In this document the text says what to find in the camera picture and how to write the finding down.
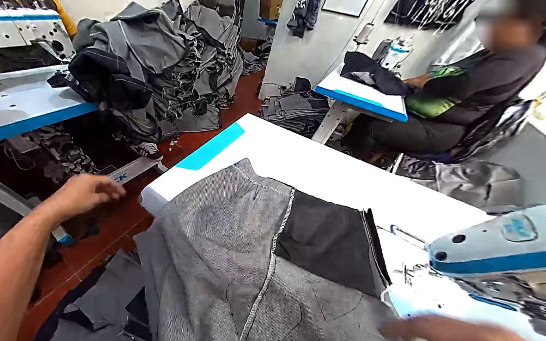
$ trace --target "seated worker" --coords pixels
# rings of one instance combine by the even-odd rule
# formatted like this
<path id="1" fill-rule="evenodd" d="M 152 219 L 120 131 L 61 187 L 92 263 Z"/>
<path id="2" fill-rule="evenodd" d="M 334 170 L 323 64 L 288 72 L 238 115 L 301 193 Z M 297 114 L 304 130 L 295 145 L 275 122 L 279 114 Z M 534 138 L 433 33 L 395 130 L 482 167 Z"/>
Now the seated worker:
<path id="1" fill-rule="evenodd" d="M 484 19 L 478 18 L 479 24 Z M 493 18 L 486 49 L 457 63 L 404 82 L 416 89 L 405 98 L 408 121 L 385 122 L 360 114 L 340 143 L 355 158 L 366 160 L 376 145 L 398 152 L 451 150 L 468 126 L 490 108 L 515 95 L 540 71 L 546 50 L 536 41 L 538 15 Z"/>

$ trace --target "chair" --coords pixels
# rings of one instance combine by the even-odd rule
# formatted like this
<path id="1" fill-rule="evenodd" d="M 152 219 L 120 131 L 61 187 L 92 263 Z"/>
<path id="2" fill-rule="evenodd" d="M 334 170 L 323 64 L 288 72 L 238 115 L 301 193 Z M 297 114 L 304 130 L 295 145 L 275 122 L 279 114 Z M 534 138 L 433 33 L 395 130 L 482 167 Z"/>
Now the chair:
<path id="1" fill-rule="evenodd" d="M 414 154 L 400 153 L 389 171 L 397 172 L 404 155 L 435 161 L 438 163 L 459 163 L 475 154 L 487 151 L 502 140 L 518 135 L 524 128 L 527 118 L 533 111 L 533 101 L 515 97 L 492 107 L 476 120 L 456 147 L 444 153 Z"/>

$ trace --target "sewing machine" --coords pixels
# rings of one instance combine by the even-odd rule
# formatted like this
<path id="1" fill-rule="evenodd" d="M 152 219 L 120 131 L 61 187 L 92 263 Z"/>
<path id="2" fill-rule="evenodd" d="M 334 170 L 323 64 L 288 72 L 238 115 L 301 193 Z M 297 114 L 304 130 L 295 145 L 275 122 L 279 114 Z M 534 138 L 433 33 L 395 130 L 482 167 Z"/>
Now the sewing machine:
<path id="1" fill-rule="evenodd" d="M 65 64 L 74 54 L 69 35 L 56 11 L 0 8 L 0 91 L 49 78 L 56 70 L 66 69 Z M 14 60 L 9 56 L 21 57 Z"/>
<path id="2" fill-rule="evenodd" d="M 471 298 L 525 314 L 546 336 L 546 205 L 443 236 L 429 260 Z"/>

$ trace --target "white table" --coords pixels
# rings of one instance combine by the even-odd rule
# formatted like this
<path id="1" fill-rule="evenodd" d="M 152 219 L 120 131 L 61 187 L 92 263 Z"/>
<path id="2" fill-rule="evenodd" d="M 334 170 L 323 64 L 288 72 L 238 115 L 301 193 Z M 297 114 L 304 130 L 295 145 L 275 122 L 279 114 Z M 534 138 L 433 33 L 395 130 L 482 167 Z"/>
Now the white table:
<path id="1" fill-rule="evenodd" d="M 390 224 L 431 242 L 491 217 L 483 211 L 397 175 L 246 114 L 143 190 L 142 206 L 152 215 L 201 179 L 248 158 L 254 171 L 298 190 L 355 209 L 371 208 L 383 229 Z M 390 298 L 402 317 L 438 313 L 505 325 L 527 340 L 545 340 L 518 313 L 475 301 L 446 278 L 426 272 L 403 282 L 403 266 L 428 262 L 427 252 L 379 229 L 394 284 Z"/>
<path id="2" fill-rule="evenodd" d="M 371 86 L 341 77 L 343 66 L 339 65 L 315 87 L 315 92 L 335 99 L 336 102 L 312 140 L 325 144 L 340 122 L 349 118 L 350 109 L 385 121 L 408 120 L 402 96 L 385 95 Z"/>

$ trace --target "black and white sneaker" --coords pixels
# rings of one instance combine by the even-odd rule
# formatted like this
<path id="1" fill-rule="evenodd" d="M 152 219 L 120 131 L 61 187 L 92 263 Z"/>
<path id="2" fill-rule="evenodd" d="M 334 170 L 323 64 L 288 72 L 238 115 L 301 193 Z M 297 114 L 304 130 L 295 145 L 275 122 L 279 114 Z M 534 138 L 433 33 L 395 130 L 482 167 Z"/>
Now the black and white sneaker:
<path id="1" fill-rule="evenodd" d="M 158 162 L 163 159 L 163 155 L 157 149 L 157 145 L 155 143 L 141 142 L 139 144 L 131 144 L 130 149 L 153 162 Z"/>

